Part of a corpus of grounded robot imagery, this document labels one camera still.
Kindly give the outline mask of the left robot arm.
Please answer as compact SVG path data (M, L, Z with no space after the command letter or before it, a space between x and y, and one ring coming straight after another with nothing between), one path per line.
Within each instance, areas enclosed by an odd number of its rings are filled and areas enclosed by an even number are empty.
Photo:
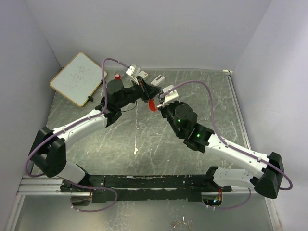
M101 103L82 118L59 128L41 128L32 144L29 158L47 177L61 177L72 182L78 192L90 186L88 173L66 158L67 149L91 133L115 123L121 116L121 109L141 99L149 102L160 93L160 88L146 83L138 77L137 82L126 88L119 79L103 85L104 97Z

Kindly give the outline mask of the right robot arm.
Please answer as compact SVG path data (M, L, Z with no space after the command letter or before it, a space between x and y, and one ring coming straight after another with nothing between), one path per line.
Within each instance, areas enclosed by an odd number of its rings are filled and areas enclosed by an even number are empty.
M220 155L245 170L227 173L217 169L204 180L207 190L213 192L220 186L253 187L264 197L278 197L284 173L282 157L278 153L262 154L220 139L215 131L197 123L197 113L186 103L175 101L160 107L159 111L189 149Z

